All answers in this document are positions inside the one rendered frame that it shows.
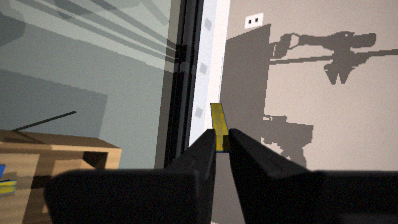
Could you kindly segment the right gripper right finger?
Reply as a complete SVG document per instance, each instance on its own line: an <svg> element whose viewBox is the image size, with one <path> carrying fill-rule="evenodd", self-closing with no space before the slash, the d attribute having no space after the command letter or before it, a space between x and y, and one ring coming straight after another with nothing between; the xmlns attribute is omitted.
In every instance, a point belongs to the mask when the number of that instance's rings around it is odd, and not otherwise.
<svg viewBox="0 0 398 224"><path fill-rule="evenodd" d="M238 129L229 129L228 137L245 224L330 224L339 214L398 215L398 171L311 171Z"/></svg>

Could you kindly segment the blue flat bar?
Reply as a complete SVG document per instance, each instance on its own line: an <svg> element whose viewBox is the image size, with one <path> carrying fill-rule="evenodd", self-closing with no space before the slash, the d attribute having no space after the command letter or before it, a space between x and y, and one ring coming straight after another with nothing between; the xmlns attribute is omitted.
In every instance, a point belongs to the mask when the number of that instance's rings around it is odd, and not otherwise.
<svg viewBox="0 0 398 224"><path fill-rule="evenodd" d="M0 165L0 179L2 177L2 174L3 174L4 170L5 170L5 167L6 167L6 165Z"/></svg>

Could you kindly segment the cardboard box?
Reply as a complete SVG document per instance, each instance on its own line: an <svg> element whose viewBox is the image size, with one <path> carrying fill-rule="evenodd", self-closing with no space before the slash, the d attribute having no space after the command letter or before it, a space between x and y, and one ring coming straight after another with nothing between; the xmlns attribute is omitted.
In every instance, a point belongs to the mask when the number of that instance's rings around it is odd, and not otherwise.
<svg viewBox="0 0 398 224"><path fill-rule="evenodd" d="M98 138L0 130L0 181L16 179L16 191L0 195L0 224L52 224L48 181L70 169L118 169L121 151Z"/></svg>

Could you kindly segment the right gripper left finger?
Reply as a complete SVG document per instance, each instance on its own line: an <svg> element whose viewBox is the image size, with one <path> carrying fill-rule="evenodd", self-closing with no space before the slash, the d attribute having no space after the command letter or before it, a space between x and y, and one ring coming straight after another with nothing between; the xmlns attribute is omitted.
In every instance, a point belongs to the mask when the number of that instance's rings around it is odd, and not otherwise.
<svg viewBox="0 0 398 224"><path fill-rule="evenodd" d="M164 169L73 169L48 181L53 224L211 224L215 129Z"/></svg>

